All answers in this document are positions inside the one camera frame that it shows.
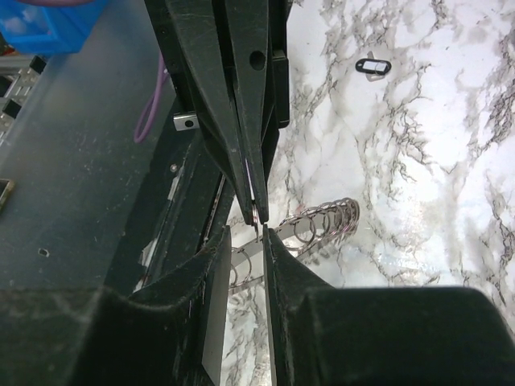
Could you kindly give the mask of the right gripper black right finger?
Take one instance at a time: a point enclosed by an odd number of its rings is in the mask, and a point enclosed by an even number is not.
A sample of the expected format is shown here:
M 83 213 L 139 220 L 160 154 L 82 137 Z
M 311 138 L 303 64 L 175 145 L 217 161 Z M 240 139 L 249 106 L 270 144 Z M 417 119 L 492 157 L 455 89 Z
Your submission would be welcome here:
M 272 229 L 263 257 L 273 384 L 513 384 L 514 341 L 479 290 L 337 289 Z

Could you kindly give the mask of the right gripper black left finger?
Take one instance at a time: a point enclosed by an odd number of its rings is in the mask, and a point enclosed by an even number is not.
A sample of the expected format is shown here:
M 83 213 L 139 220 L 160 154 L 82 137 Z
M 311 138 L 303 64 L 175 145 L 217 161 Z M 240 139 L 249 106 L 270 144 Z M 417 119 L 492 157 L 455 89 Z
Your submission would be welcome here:
M 128 297 L 105 286 L 2 291 L 2 384 L 219 384 L 230 260 L 225 228 Z

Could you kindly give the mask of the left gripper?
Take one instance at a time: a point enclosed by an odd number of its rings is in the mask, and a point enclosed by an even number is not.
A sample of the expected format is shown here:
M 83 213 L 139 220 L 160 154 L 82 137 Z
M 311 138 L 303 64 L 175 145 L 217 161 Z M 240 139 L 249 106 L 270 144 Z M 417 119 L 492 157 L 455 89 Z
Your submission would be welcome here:
M 147 1 L 178 131 L 200 130 L 248 225 L 268 220 L 263 161 L 290 122 L 286 1 Z

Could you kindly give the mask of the steel disc with keyrings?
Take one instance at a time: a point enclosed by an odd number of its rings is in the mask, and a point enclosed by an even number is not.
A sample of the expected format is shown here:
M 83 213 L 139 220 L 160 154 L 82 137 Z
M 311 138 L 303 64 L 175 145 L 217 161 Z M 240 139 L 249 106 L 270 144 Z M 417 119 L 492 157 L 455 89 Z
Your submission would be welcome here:
M 301 257 L 335 239 L 351 236 L 359 224 L 359 203 L 350 198 L 308 207 L 286 217 L 274 231 L 293 257 Z M 229 294 L 233 295 L 263 281 L 264 268 L 259 261 L 263 236 L 232 249 Z

